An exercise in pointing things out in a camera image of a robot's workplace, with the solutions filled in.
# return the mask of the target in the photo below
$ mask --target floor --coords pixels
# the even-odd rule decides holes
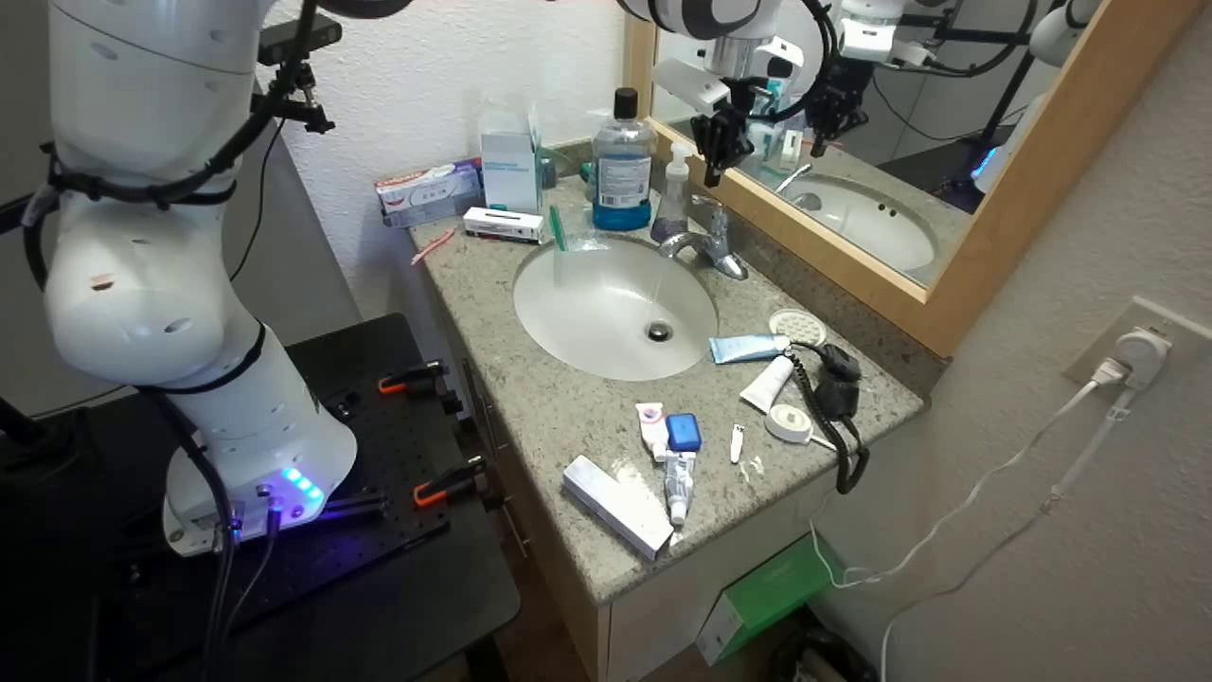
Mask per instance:
[[[503,656],[511,682],[585,682],[570,641],[564,638],[560,614],[544,594],[536,566],[511,541],[498,527],[498,546],[513,569],[521,610],[511,627],[495,633],[495,650]],[[765,682],[765,661],[776,638],[756,641],[744,656],[705,666],[705,661],[684,650],[678,661],[646,675],[646,682]],[[430,671],[425,682],[468,682],[460,661]]]

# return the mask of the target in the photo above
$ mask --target faucet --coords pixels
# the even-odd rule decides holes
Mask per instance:
[[[650,230],[650,239],[659,243],[661,259],[678,262],[678,253],[689,247],[713,268],[727,274],[731,282],[744,282],[744,264],[727,252],[727,209],[718,202],[713,202],[708,230],[694,230],[694,229],[680,229],[669,237]]]

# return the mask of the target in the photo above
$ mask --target mirror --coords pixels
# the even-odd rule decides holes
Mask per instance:
[[[713,192],[727,202],[743,223],[774,239],[796,264],[834,282],[852,301],[915,338],[926,351],[950,358],[998,282],[1025,253],[1031,239],[1047,223],[1053,209],[1111,141],[1114,124],[1127,115],[1166,45],[1199,9],[1204,0],[1166,0],[1162,9],[1138,0],[1103,0],[1063,67],[1058,76],[1039,76],[1034,86],[1053,81],[1047,99],[1041,99],[1034,124],[1013,141],[1013,157],[1002,162],[998,182],[978,202],[974,214],[957,214],[914,182],[862,162],[859,157],[838,157],[852,162],[852,170],[827,176],[827,162],[813,168],[813,176],[827,177],[827,187],[813,191],[816,197],[774,192],[781,176],[765,177],[752,170],[756,158],[727,170]],[[646,95],[646,108],[656,104],[646,72],[659,62],[661,43],[665,40],[659,40],[646,24],[628,24],[628,81]],[[659,119],[650,119],[650,124],[661,138],[678,138],[678,124]],[[829,229],[829,216],[810,214],[810,204],[844,204],[857,192],[876,197],[876,209],[883,197],[887,204],[900,209],[909,197],[930,197],[935,204],[950,209],[950,220],[957,223],[950,237],[953,243],[939,243],[939,223],[930,223],[939,216],[914,204],[900,216],[926,229],[926,239],[935,239],[930,247],[939,253],[930,268],[904,268],[904,262],[876,259],[872,237],[868,243],[844,239],[838,229]],[[876,223],[876,239],[883,239],[887,229],[897,229],[890,220],[872,220],[852,204],[847,214],[862,229]]]

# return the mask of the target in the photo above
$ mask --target bottle cap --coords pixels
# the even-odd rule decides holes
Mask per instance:
[[[632,120],[638,112],[636,86],[616,86],[612,93],[612,119]]]

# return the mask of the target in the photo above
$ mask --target drain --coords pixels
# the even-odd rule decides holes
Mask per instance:
[[[646,325],[646,340],[659,340],[659,346],[661,346],[661,340],[669,340],[669,338],[674,338],[674,329],[669,329],[665,324],[650,324],[650,325]]]

